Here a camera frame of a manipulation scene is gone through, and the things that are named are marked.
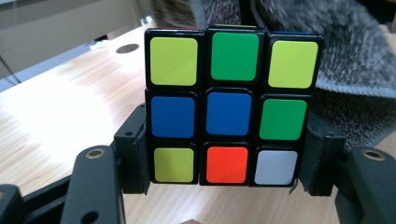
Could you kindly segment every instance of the round hole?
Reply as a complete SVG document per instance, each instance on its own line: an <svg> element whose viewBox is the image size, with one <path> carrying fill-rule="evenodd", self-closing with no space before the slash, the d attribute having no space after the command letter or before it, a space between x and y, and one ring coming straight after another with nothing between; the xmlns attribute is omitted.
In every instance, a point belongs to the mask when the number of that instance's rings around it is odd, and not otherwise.
<svg viewBox="0 0 396 224"><path fill-rule="evenodd" d="M89 212L82 217L81 223L90 224L95 222L98 218L99 214L97 212Z"/></svg>
<svg viewBox="0 0 396 224"><path fill-rule="evenodd" d="M100 158L103 155L105 155L105 151L103 149L93 149L87 152L87 154L85 154L85 157L92 160Z"/></svg>
<svg viewBox="0 0 396 224"><path fill-rule="evenodd" d="M367 157L368 159L375 160L375 161L384 161L385 156L377 151L371 150L371 149L364 149L361 154L363 156Z"/></svg>
<svg viewBox="0 0 396 224"><path fill-rule="evenodd" d="M129 44L129 45L124 45L116 50L118 54L124 54L124 53L131 53L132 51L135 51L139 48L140 46L137 44Z"/></svg>

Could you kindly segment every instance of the gray fabric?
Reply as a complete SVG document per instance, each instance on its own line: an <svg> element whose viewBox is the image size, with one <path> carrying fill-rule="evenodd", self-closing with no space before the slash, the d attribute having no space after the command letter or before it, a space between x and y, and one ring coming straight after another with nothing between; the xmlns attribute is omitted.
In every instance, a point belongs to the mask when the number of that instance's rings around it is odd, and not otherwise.
<svg viewBox="0 0 396 224"><path fill-rule="evenodd" d="M190 0L197 27L208 24L241 24L239 0Z"/></svg>
<svg viewBox="0 0 396 224"><path fill-rule="evenodd" d="M364 7L354 0L250 1L261 27L325 36L312 110L347 135L347 149L374 147L396 129L396 56ZM205 15L200 28L235 24L240 14L234 0L191 0L191 6Z"/></svg>
<svg viewBox="0 0 396 224"><path fill-rule="evenodd" d="M148 0L159 27L195 28L189 0Z"/></svg>

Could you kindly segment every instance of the green sticker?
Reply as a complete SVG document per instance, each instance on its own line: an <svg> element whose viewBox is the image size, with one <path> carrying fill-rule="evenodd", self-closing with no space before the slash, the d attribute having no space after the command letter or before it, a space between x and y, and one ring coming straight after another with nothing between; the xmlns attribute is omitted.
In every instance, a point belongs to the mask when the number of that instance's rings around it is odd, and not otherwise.
<svg viewBox="0 0 396 224"><path fill-rule="evenodd" d="M307 104L302 100L269 99L262 108L260 138L297 140L301 136Z"/></svg>
<svg viewBox="0 0 396 224"><path fill-rule="evenodd" d="M258 52L257 35L214 34L211 76L215 80L252 81L256 77Z"/></svg>

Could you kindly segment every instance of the rubik's cube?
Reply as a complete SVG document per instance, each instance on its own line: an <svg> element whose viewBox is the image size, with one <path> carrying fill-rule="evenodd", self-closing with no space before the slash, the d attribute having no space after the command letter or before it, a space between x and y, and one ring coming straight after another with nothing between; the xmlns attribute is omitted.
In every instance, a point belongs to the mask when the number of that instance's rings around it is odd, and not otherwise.
<svg viewBox="0 0 396 224"><path fill-rule="evenodd" d="M253 27L147 30L151 181L291 186L322 46Z"/></svg>

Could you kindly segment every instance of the table surface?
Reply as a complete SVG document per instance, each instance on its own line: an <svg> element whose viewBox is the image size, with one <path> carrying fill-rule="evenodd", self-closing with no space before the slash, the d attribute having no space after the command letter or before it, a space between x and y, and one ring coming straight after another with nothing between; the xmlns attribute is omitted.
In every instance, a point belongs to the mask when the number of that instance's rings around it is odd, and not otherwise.
<svg viewBox="0 0 396 224"><path fill-rule="evenodd" d="M70 175L77 154L109 145L144 102L144 31L140 27L0 93L0 183L23 195ZM388 35L396 50L395 35ZM118 54L125 44L138 44ZM396 157L396 133L377 148ZM338 223L332 197L285 188L151 184L124 195L127 223Z"/></svg>

